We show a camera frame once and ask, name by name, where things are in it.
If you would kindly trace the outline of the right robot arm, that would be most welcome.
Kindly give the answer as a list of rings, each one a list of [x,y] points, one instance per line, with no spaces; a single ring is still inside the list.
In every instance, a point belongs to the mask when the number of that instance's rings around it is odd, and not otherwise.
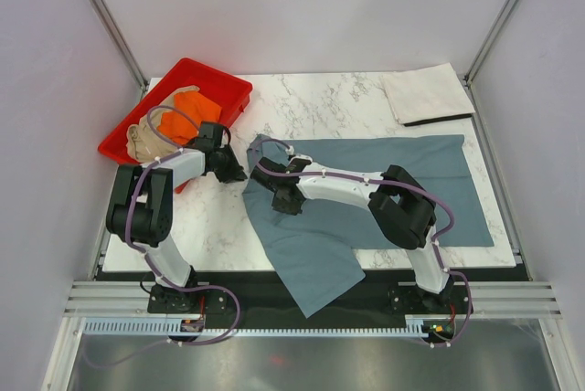
[[[404,168],[362,173],[334,169],[306,155],[279,164],[262,157],[250,178],[272,193],[271,207],[299,215],[305,202],[324,200],[370,213],[383,237],[406,251],[420,305],[439,312],[452,300],[453,277],[438,250],[438,237],[454,226],[451,209]]]

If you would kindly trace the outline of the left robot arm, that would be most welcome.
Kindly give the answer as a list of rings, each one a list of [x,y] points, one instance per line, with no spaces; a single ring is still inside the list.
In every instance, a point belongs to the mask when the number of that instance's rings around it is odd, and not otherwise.
[[[106,228],[138,252],[154,274],[150,313],[190,313],[200,307],[197,273],[171,236],[174,191],[207,174],[223,184],[245,181],[230,140],[228,127],[202,122],[197,136],[174,152],[145,164],[118,167]]]

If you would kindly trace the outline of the grey-blue t-shirt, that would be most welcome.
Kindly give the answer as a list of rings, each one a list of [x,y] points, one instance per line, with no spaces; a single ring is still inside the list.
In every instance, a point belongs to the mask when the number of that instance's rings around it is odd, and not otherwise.
[[[325,166],[354,172],[403,167],[453,212],[454,227],[440,236],[446,247],[494,244],[463,154],[462,135],[414,138],[298,140],[297,153]],[[247,215],[265,254],[305,317],[320,311],[365,277],[357,249],[393,249],[375,219],[359,207],[308,201],[297,216],[272,209],[273,194],[250,180]]]

